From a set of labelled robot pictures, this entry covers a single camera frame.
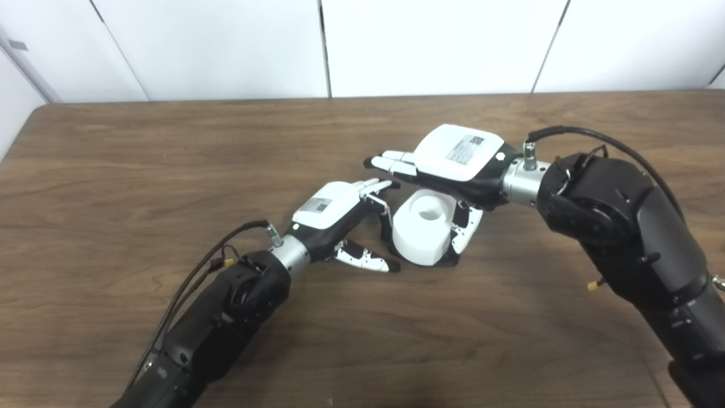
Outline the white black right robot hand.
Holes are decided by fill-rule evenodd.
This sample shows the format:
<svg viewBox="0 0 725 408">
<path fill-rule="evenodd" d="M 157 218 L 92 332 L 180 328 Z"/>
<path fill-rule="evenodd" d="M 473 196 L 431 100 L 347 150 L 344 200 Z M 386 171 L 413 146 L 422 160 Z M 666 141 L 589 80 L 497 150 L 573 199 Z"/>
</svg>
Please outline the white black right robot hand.
<svg viewBox="0 0 725 408">
<path fill-rule="evenodd" d="M 504 175 L 522 153 L 497 134 L 443 124 L 412 152 L 387 150 L 365 158 L 367 169 L 378 169 L 400 181 L 455 197 L 451 248 L 463 253 L 485 211 L 509 201 Z"/>
</svg>

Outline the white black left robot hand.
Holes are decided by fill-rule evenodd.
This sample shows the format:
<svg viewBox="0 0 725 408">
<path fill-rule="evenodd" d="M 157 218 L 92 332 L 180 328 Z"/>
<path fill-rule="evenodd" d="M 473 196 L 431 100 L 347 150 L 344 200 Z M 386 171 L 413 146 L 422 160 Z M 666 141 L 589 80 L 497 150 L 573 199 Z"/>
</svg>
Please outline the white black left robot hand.
<svg viewBox="0 0 725 408">
<path fill-rule="evenodd" d="M 293 213 L 282 244 L 270 251 L 292 275 L 311 263 L 329 259 L 359 269 L 397 273 L 401 268 L 398 261 L 355 243 L 347 235 L 368 215 L 377 214 L 381 238 L 389 239 L 391 211 L 380 194 L 398 188 L 398 182 L 378 178 L 329 182 Z"/>
</svg>

